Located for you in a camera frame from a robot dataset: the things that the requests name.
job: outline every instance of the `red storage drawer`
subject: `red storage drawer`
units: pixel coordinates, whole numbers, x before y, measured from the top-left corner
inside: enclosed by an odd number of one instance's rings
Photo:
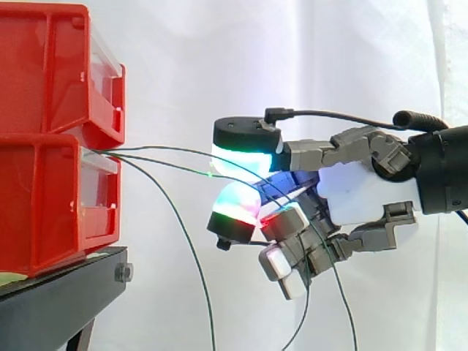
[[[36,276],[118,240],[120,164],[71,135],[0,134],[0,271]]]
[[[87,148],[119,146],[124,81],[86,7],[0,2],[0,132],[66,132]]]

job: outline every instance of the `led light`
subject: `led light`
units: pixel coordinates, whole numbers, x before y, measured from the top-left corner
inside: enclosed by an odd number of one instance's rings
[[[231,162],[240,165],[247,170],[252,171],[254,174],[262,178],[268,177],[270,173],[271,160],[272,156],[270,154],[261,154],[261,153],[249,153],[249,152],[240,152],[240,151],[231,151],[220,148],[213,144],[212,154],[214,156],[227,159]],[[259,181],[260,179],[243,170],[240,167],[230,164],[229,162],[222,161],[220,159],[213,158],[212,164],[216,170],[223,176],[229,176],[242,181]]]
[[[261,205],[262,200],[257,190],[234,182],[221,191],[214,203],[213,212],[256,225]]]

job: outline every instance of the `robotic hand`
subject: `robotic hand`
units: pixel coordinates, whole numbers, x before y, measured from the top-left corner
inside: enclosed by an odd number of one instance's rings
[[[468,208],[468,126],[448,129],[438,118],[400,111],[389,129],[424,133],[404,142],[371,125],[329,141],[283,142],[276,122],[299,114],[267,109],[265,118],[222,118],[214,125],[215,156],[243,167],[214,159],[220,173],[244,181],[274,173],[252,184],[257,191],[234,183],[221,193],[208,223],[220,249],[249,243],[260,208],[299,193],[260,219],[271,242],[260,264],[287,299],[303,295],[311,278],[354,252],[396,249],[395,227],[414,224],[413,211]],[[346,224],[357,225],[349,235],[340,233]]]

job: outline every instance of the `thin green wire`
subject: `thin green wire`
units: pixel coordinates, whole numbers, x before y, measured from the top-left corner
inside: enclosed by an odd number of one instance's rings
[[[101,151],[101,154],[108,155],[108,156],[113,156],[113,157],[117,157],[117,158],[125,157],[127,159],[138,159],[140,161],[152,162],[152,163],[156,163],[158,165],[164,165],[164,166],[172,167],[172,168],[175,168],[175,169],[178,169],[178,170],[184,170],[186,172],[195,173],[195,174],[198,174],[199,176],[207,176],[209,178],[219,178],[219,179],[228,179],[230,181],[238,181],[239,183],[247,185],[248,187],[252,188],[253,190],[256,190],[258,192],[263,192],[260,189],[258,189],[255,185],[252,185],[252,184],[250,184],[250,183],[248,183],[246,181],[242,181],[241,179],[237,179],[237,178],[234,178],[234,177],[229,177],[228,175],[225,176],[225,175],[205,173],[205,172],[202,172],[200,170],[193,170],[192,168],[183,167],[183,166],[179,166],[179,165],[174,165],[173,163],[159,161],[158,159],[150,159],[148,157],[133,156],[133,155],[127,155],[127,154],[116,154],[116,153],[109,152],[109,151]],[[270,195],[266,194],[265,192],[263,192],[263,194],[268,199],[270,199],[270,201],[274,202],[279,207],[282,207],[282,204],[279,203],[278,200],[275,200],[274,198],[272,198]]]
[[[148,149],[183,151],[183,152],[187,152],[187,153],[191,153],[191,154],[199,154],[199,155],[203,155],[203,156],[213,157],[215,159],[220,159],[221,161],[230,163],[230,164],[232,164],[232,165],[234,165],[236,167],[241,168],[242,170],[245,170],[245,171],[251,173],[254,176],[257,176],[260,180],[266,182],[267,184],[272,186],[274,189],[276,189],[281,195],[283,195],[287,199],[288,202],[292,201],[291,198],[289,196],[287,196],[285,193],[283,193],[283,191],[280,190],[277,186],[275,186],[273,183],[271,183],[267,179],[264,179],[264,178],[260,177],[255,172],[252,172],[251,170],[249,170],[249,169],[247,169],[245,167],[242,167],[242,166],[240,166],[240,165],[236,164],[235,162],[232,162],[232,161],[230,161],[228,159],[224,159],[222,157],[215,156],[215,155],[203,152],[203,151],[192,150],[192,149],[189,149],[189,148],[177,148],[177,147],[171,147],[171,146],[140,146],[140,147],[135,147],[135,148],[117,148],[117,149],[110,149],[110,150],[96,151],[96,152],[104,154],[104,153],[109,152],[109,151],[139,151],[139,150],[148,150]],[[313,225],[312,221],[309,221],[309,223],[315,229],[315,231],[317,232],[317,235],[319,236],[319,239],[320,239],[322,245],[325,247],[325,251],[327,252],[328,258],[330,259],[332,269],[333,269],[333,272],[334,272],[335,277],[336,277],[336,283],[338,284],[341,299],[343,300],[343,304],[344,304],[344,306],[345,306],[345,308],[347,310],[348,319],[350,321],[350,326],[351,326],[351,330],[352,330],[352,339],[353,339],[353,344],[354,344],[354,350],[358,351],[358,341],[357,341],[358,338],[357,338],[357,335],[356,335],[354,318],[352,317],[352,312],[351,312],[350,305],[348,304],[346,295],[344,294],[343,285],[341,283],[341,279],[339,277],[338,270],[336,269],[335,262],[333,261],[333,257],[331,255],[330,249],[326,245],[325,240],[319,234],[319,231]],[[300,324],[298,330],[296,330],[296,332],[295,332],[296,336],[298,335],[301,328],[302,328],[302,324]]]
[[[312,221],[309,221],[310,225],[314,228],[314,230],[318,233],[317,228],[315,227],[314,223]],[[338,274],[338,270],[336,269],[335,262],[333,261],[333,258],[331,256],[330,249],[328,248],[325,240],[323,240],[322,236],[318,234],[318,237],[320,238],[320,241],[322,242],[322,245],[325,247],[325,251],[327,252],[328,257],[330,258],[331,261],[331,267],[333,269],[333,272],[335,273],[336,277],[336,283],[338,284],[338,289],[341,294],[341,299],[343,300],[344,307],[346,308],[346,313],[348,315],[348,320],[350,320],[350,325],[351,325],[351,331],[352,331],[352,343],[354,345],[354,351],[358,351],[358,335],[356,333],[356,327],[354,324],[354,318],[352,317],[352,312],[350,305],[348,303],[348,300],[346,298],[346,294],[344,293],[343,289],[343,284],[341,283],[341,279]]]
[[[143,168],[140,166],[136,165],[133,162],[130,162],[126,160],[125,158],[117,157],[117,159],[120,159],[121,161],[127,163],[128,165],[132,166],[133,168],[139,170],[141,173],[143,173],[145,176],[147,176],[153,183],[156,185],[159,190],[162,192],[162,194],[165,196],[166,200],[169,202],[170,207],[174,211],[175,216],[177,217],[177,220],[179,224],[181,225],[182,231],[184,232],[185,239],[189,243],[190,251],[192,252],[192,256],[195,260],[195,264],[197,265],[197,270],[198,274],[200,275],[200,279],[202,281],[202,286],[203,286],[203,292],[205,293],[205,299],[206,299],[206,304],[208,306],[208,316],[210,319],[210,331],[211,331],[211,349],[213,351],[216,351],[216,337],[214,333],[214,318],[213,318],[213,309],[211,307],[211,299],[210,299],[210,293],[208,291],[208,285],[206,284],[205,280],[205,275],[203,274],[203,269],[201,266],[200,261],[198,260],[197,256],[197,251],[195,250],[195,246],[192,243],[192,239],[190,238],[190,235],[185,227],[184,221],[182,220],[182,217],[180,213],[178,212],[176,205],[174,205],[173,201],[171,200],[170,196],[168,193],[166,193],[165,189],[162,187],[162,185],[148,172],[146,172]]]
[[[151,150],[151,149],[155,149],[155,150],[173,150],[173,151],[183,151],[183,152],[188,152],[190,154],[197,154],[197,155],[202,155],[202,156],[207,156],[207,157],[212,157],[214,159],[219,159],[223,162],[227,162],[235,167],[238,167],[238,168],[241,168],[242,170],[245,170],[246,172],[256,176],[257,178],[259,178],[261,181],[264,181],[266,182],[268,185],[270,185],[271,187],[273,187],[274,189],[276,189],[279,194],[281,194],[283,197],[285,197],[288,202],[291,202],[292,200],[290,199],[289,196],[287,196],[287,194],[285,194],[280,188],[278,188],[275,184],[271,183],[268,179],[265,179],[265,178],[262,178],[260,177],[258,174],[256,174],[256,172],[252,172],[250,169],[248,168],[245,168],[241,165],[238,165],[237,163],[235,162],[232,162],[230,161],[229,159],[225,159],[223,157],[219,157],[219,156],[216,156],[216,155],[213,155],[213,154],[209,154],[207,152],[203,152],[203,151],[198,151],[198,150],[192,150],[190,148],[176,148],[176,147],[172,147],[172,146],[139,146],[139,147],[136,147],[136,148],[114,148],[114,149],[109,149],[109,150],[104,150],[104,151],[100,151],[100,150],[95,150],[96,153],[98,154],[102,154],[104,152],[109,152],[109,151],[140,151],[140,150]]]
[[[306,256],[306,248],[304,247],[304,242],[302,241],[302,238],[301,238],[300,235],[298,235],[298,239],[299,239],[299,244],[301,245],[302,251],[304,253],[304,261],[306,261],[306,274],[307,274],[306,281],[307,281],[307,283],[309,283],[310,279],[311,279],[309,259]],[[292,335],[291,339],[286,343],[286,345],[281,349],[281,351],[285,351],[289,346],[291,346],[292,342],[298,336],[299,332],[302,329],[302,326],[303,326],[304,322],[306,321],[307,311],[309,310],[310,285],[307,284],[306,286],[307,286],[306,305],[304,306],[304,311],[303,311],[303,314],[302,314],[301,321],[299,322],[299,325],[296,328],[296,330],[295,330],[294,334]]]

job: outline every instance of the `black metal stand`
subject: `black metal stand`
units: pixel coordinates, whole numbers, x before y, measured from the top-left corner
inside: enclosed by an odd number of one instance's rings
[[[127,248],[0,288],[0,350],[86,351],[94,318],[123,291]]]

